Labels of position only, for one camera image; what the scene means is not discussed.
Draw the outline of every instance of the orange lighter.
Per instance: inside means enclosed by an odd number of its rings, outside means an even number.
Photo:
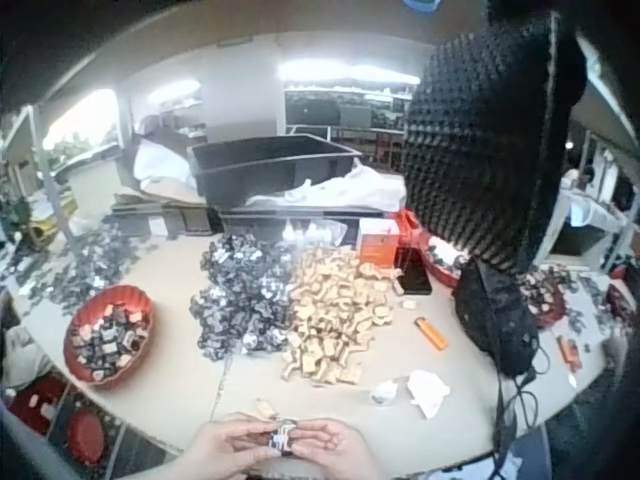
[[[578,351],[578,345],[575,340],[567,340],[562,335],[557,338],[558,346],[560,347],[560,353],[565,363],[569,366],[572,372],[576,372],[582,368],[582,362],[580,361],[580,352]]]
[[[447,339],[444,338],[429,322],[427,322],[424,317],[417,318],[416,325],[437,350],[442,351],[447,348],[449,345]]]

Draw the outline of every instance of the pile of gold metal parts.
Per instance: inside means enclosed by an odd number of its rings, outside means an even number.
[[[350,248],[303,254],[291,292],[292,326],[282,378],[300,371],[316,384],[357,384],[362,367],[351,355],[366,352],[374,326],[389,325],[387,293],[402,295],[396,269],[360,265]]]

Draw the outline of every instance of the orange tool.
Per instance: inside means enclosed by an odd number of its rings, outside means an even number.
[[[427,320],[423,317],[416,319],[416,325],[422,332],[422,334],[427,337],[427,339],[436,347],[437,350],[442,351],[447,346],[449,346],[449,342],[444,338],[440,332],[438,332],[433,325],[431,325]]]

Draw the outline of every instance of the red lid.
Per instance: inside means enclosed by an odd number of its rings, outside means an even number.
[[[74,413],[67,431],[71,455],[82,463],[98,463],[104,452],[104,430],[97,415],[88,409]]]

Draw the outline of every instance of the black pouch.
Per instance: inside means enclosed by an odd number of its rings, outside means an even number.
[[[471,259],[453,296],[466,334],[500,372],[510,378],[529,372],[538,329],[515,278]]]

